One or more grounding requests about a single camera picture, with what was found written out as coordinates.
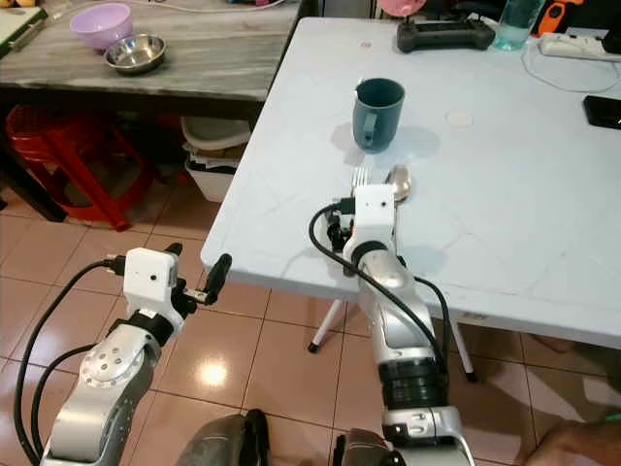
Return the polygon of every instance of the blue mug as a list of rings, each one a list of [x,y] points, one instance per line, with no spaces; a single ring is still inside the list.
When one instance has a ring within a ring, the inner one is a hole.
[[[356,86],[353,139],[363,150],[379,152],[395,137],[406,91],[385,78],[364,80]]]

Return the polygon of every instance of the tiled floor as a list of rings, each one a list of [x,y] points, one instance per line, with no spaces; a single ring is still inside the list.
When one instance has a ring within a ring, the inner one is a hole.
[[[11,192],[0,215],[0,465],[26,459],[14,433],[18,362],[35,318],[60,286],[106,253],[184,244],[180,274],[205,279],[198,254],[217,206],[192,185],[156,186],[136,225],[115,233],[103,224],[49,223]],[[34,348],[24,400],[59,353],[101,340],[125,312],[121,280],[93,273],[71,291]],[[163,351],[141,402],[123,466],[167,466],[205,422],[261,408],[269,415],[277,465],[327,466],[336,437],[350,427],[379,429],[381,396],[364,318],[348,305],[319,354],[306,351],[330,302],[229,283],[218,303],[201,308]],[[621,411],[606,375],[620,355],[580,347],[558,354],[529,335],[464,326],[482,382],[466,382],[451,355],[451,401],[460,410],[478,466],[518,464],[562,418],[597,420]],[[43,433],[76,379],[80,357],[54,371],[41,412]],[[29,419],[29,407],[24,419]]]

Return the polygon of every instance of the metal bowl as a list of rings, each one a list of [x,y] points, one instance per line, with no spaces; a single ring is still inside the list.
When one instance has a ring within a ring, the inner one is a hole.
[[[106,50],[106,63],[123,75],[139,75],[164,61],[166,43],[157,36],[138,34],[116,42]]]

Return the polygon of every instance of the orange object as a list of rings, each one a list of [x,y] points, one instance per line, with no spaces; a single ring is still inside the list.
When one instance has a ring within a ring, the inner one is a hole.
[[[565,17],[567,4],[576,5],[577,7],[582,5],[584,1],[585,0],[555,0],[552,5],[547,7],[547,10],[543,14],[536,35],[540,36],[544,32],[556,31]]]

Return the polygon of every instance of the white table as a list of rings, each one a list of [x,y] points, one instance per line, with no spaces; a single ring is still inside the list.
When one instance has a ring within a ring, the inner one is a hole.
[[[356,165],[380,182],[406,163],[416,189],[399,208],[399,253],[459,321],[621,349],[621,131],[589,126],[584,94],[528,76],[518,52],[404,55],[395,33],[390,22],[301,21],[205,265],[227,251],[231,280],[355,300],[356,280],[312,247],[309,219],[347,195]],[[350,119],[353,88],[377,76],[407,97],[395,140],[372,155]],[[621,85],[605,95],[621,97]],[[473,124],[449,123],[454,112]]]

